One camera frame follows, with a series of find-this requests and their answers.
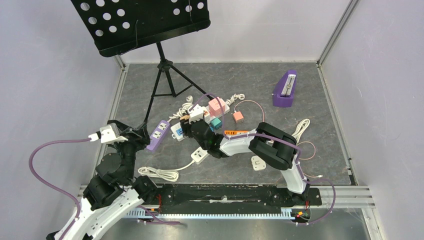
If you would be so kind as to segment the teal charger cube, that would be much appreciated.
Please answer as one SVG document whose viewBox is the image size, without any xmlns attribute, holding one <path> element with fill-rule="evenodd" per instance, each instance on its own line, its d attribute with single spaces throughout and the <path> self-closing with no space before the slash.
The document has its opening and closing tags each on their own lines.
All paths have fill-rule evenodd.
<svg viewBox="0 0 424 240">
<path fill-rule="evenodd" d="M 212 126 L 214 130 L 218 130 L 223 126 L 223 123 L 218 117 L 216 117 L 213 120 L 211 120 L 210 125 Z"/>
</svg>

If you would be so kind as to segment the white multicolour power strip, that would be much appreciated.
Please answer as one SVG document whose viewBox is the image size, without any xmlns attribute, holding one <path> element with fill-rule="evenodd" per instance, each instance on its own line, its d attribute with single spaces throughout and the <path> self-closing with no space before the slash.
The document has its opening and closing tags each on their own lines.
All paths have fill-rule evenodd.
<svg viewBox="0 0 424 240">
<path fill-rule="evenodd" d="M 213 115 L 213 113 L 210 112 L 209 106 L 202 106 L 201 108 L 203 110 L 204 120 L 210 126 L 212 125 L 211 122 L 213 122 L 214 119 L 222 117 L 222 114 L 218 114 L 217 116 Z M 184 135 L 182 124 L 180 122 L 177 122 L 176 124 L 171 126 L 170 130 L 172 132 L 172 138 L 176 139 L 178 142 L 188 137 L 187 135 Z"/>
</svg>

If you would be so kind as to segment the small pink charger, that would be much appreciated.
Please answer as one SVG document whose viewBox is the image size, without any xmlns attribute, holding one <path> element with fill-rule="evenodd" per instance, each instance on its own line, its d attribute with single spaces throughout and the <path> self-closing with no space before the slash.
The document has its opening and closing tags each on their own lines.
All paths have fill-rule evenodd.
<svg viewBox="0 0 424 240">
<path fill-rule="evenodd" d="M 240 111 L 236 111 L 236 112 L 234 112 L 234 113 L 232 114 L 232 117 L 233 117 L 233 120 L 234 120 L 236 123 L 241 123 L 241 122 L 243 122 L 243 121 L 244 121 L 244 116 L 243 116 L 243 114 L 242 114 Z"/>
</svg>

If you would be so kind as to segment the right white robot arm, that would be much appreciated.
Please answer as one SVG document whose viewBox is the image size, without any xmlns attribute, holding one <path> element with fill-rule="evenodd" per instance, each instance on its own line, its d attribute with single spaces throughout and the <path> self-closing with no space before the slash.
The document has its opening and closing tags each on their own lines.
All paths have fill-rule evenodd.
<svg viewBox="0 0 424 240">
<path fill-rule="evenodd" d="M 184 136 L 194 138 L 200 148 L 214 158 L 227 158 L 237 154 L 254 153 L 267 165 L 281 172 L 289 192 L 289 199 L 302 204 L 309 198 L 308 179 L 303 174 L 298 157 L 301 149 L 290 134 L 261 122 L 247 132 L 226 135 L 214 132 L 205 120 L 181 120 Z"/>
</svg>

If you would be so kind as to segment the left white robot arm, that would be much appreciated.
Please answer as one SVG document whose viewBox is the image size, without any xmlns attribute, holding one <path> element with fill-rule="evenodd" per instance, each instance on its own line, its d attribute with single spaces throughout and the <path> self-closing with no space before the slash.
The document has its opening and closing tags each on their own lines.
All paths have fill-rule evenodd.
<svg viewBox="0 0 424 240">
<path fill-rule="evenodd" d="M 48 240 L 99 240 L 129 211 L 157 198 L 158 187 L 148 176 L 135 177 L 136 153 L 151 143 L 146 122 L 133 128 L 109 120 L 95 137 L 116 151 L 102 157 L 80 207 L 61 230 L 46 236 Z"/>
</svg>

